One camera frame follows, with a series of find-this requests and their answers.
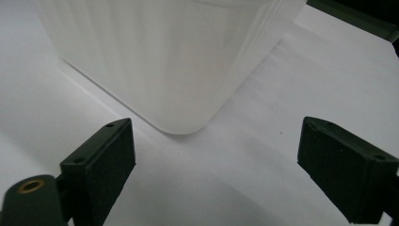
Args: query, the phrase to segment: white box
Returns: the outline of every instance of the white box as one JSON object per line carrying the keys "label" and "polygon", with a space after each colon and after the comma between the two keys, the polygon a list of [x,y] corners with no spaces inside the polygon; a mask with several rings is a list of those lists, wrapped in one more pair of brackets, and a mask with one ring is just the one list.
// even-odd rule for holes
{"label": "white box", "polygon": [[171,134],[204,126],[305,5],[305,0],[37,2],[65,60]]}

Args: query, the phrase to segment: white plastic container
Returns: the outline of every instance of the white plastic container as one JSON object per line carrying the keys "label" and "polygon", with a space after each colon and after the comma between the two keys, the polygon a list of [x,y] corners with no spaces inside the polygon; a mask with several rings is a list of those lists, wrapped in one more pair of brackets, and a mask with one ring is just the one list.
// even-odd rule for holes
{"label": "white plastic container", "polygon": [[304,0],[37,0],[60,55],[154,126],[199,130]]}

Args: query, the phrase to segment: white table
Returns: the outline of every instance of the white table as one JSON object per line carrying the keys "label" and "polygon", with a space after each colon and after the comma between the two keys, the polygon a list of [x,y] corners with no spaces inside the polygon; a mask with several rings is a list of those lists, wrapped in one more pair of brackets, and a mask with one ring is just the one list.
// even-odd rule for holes
{"label": "white table", "polygon": [[30,1],[0,1],[2,195],[26,177],[57,176],[101,126],[129,117],[137,166],[105,225],[348,225],[296,163],[305,116],[399,156],[391,44],[305,7],[206,127],[171,136],[62,61]]}

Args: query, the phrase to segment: tabletop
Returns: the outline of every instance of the tabletop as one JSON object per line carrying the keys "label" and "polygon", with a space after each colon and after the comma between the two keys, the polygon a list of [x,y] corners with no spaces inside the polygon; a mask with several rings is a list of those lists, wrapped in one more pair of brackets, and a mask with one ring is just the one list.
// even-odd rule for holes
{"label": "tabletop", "polygon": [[[137,165],[105,225],[349,225],[297,165],[305,116],[399,157],[391,44],[311,7],[197,133],[162,133],[56,53],[29,0],[0,1],[0,194],[131,118]],[[380,225],[389,225],[383,216]]]}

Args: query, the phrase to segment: plastic bin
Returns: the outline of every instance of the plastic bin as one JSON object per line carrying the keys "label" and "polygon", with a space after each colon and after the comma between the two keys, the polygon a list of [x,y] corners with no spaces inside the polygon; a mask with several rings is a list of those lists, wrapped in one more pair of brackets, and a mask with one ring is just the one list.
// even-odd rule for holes
{"label": "plastic bin", "polygon": [[155,127],[210,120],[304,0],[37,0],[59,54]]}

